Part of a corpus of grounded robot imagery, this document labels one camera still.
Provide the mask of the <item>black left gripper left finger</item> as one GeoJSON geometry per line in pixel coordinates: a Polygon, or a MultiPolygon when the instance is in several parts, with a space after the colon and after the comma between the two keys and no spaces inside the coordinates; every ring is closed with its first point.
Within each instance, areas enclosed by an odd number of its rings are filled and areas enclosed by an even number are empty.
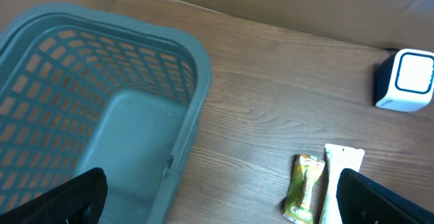
{"type": "Polygon", "coordinates": [[[66,183],[1,215],[1,224],[97,224],[108,185],[101,168],[66,183]]]}

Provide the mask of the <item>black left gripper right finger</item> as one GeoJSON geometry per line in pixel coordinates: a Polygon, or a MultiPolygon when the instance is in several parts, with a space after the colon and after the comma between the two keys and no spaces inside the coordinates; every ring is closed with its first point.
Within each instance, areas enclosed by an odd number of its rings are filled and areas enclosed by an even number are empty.
{"type": "Polygon", "coordinates": [[[336,198],[343,224],[433,224],[433,213],[345,168],[336,198]]]}

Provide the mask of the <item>white tube with gold cap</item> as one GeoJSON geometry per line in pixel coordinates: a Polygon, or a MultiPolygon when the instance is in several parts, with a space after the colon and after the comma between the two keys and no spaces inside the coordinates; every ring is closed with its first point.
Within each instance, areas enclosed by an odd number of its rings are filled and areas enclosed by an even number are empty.
{"type": "Polygon", "coordinates": [[[358,172],[365,151],[331,143],[325,144],[324,147],[328,167],[328,187],[319,224],[342,224],[336,197],[340,174],[345,168],[358,172]]]}

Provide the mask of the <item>yellow green Pokka drink pouch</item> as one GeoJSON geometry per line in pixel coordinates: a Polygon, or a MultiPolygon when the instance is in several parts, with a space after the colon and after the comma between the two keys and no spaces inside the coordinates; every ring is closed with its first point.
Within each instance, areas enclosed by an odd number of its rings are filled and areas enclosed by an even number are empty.
{"type": "Polygon", "coordinates": [[[300,154],[296,160],[283,207],[284,217],[291,222],[313,224],[313,188],[322,175],[325,164],[323,160],[308,154],[300,154]]]}

